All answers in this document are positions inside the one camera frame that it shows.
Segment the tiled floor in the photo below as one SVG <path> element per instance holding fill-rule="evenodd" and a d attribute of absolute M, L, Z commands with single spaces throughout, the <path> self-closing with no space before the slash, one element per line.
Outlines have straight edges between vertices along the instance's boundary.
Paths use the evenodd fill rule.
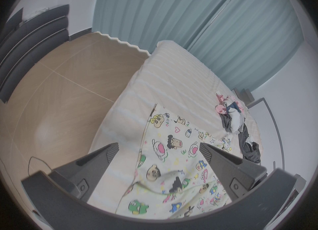
<path fill-rule="evenodd" d="M 47 54 L 8 103 L 0 102 L 0 170 L 26 211 L 33 207 L 20 181 L 30 158 L 56 168 L 87 154 L 106 113 L 147 58 L 99 33 L 87 34 Z M 50 168 L 32 158 L 29 172 Z"/>

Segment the mattress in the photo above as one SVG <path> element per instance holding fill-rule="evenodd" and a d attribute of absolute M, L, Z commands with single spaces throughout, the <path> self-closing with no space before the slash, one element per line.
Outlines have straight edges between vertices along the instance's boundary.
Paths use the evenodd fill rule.
<path fill-rule="evenodd" d="M 238 136 L 222 127 L 216 91 L 233 95 L 231 90 L 196 57 L 173 41 L 160 41 L 153 54 L 133 75 L 127 87 L 109 110 L 89 152 L 118 142 L 119 152 L 95 188 L 88 204 L 115 213 L 132 184 L 141 139 L 148 117 L 158 103 L 193 123 L 213 137 L 231 136 L 234 155 L 242 157 Z M 248 132 L 263 146 L 256 122 L 244 107 Z"/>

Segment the curtain fold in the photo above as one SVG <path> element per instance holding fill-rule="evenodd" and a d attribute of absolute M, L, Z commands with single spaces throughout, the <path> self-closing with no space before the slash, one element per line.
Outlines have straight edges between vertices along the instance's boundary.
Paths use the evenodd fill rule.
<path fill-rule="evenodd" d="M 230 89 L 250 90 L 277 73 L 303 41 L 289 0 L 97 0 L 93 31 L 150 53 L 158 41 L 173 40 Z"/>

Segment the striped bed sheet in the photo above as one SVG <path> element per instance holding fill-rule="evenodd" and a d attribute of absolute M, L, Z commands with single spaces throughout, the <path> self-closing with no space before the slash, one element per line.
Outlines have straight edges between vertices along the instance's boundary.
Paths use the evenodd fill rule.
<path fill-rule="evenodd" d="M 233 92 L 203 63 L 173 41 L 160 41 L 153 54 L 133 75 L 127 87 L 109 110 L 89 152 L 118 142 L 119 152 L 105 171 L 88 203 L 115 213 L 121 197 L 132 184 L 141 138 L 156 103 L 185 118 L 195 126 L 221 139 L 232 137 L 234 155 L 242 157 L 238 136 L 222 127 L 216 91 Z M 248 132 L 263 146 L 256 122 L 244 107 Z"/>

